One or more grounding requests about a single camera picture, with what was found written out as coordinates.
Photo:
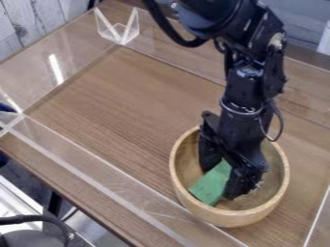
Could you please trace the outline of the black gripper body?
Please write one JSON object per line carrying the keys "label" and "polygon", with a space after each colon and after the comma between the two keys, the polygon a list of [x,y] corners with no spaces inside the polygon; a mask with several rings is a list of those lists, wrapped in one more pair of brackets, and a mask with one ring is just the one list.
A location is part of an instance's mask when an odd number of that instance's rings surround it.
{"label": "black gripper body", "polygon": [[245,108],[222,98],[221,107],[220,115],[202,112],[201,135],[217,141],[222,160],[233,167],[250,166],[266,173],[270,165],[261,146],[269,139],[274,101],[262,101],[256,107]]}

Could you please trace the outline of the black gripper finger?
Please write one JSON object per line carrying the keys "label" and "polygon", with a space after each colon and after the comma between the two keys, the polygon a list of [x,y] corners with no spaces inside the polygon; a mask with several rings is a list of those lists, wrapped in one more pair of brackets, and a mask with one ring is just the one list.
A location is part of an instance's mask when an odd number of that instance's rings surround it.
{"label": "black gripper finger", "polygon": [[200,163],[202,170],[208,172],[222,161],[222,153],[217,141],[204,134],[200,137]]}
{"label": "black gripper finger", "polygon": [[258,187],[265,172],[256,167],[229,166],[222,171],[225,176],[224,197],[233,201],[237,197],[246,195]]}

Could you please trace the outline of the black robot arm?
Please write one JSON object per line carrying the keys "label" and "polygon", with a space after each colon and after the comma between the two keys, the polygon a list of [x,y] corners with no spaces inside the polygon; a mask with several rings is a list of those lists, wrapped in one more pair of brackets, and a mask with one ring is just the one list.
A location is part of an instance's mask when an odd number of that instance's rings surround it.
{"label": "black robot arm", "polygon": [[221,197],[233,200],[260,187],[269,163],[262,142],[282,115],[285,29],[261,0],[142,0],[173,41],[190,48],[214,43],[225,54],[226,90],[221,113],[202,113],[200,163],[226,169]]}

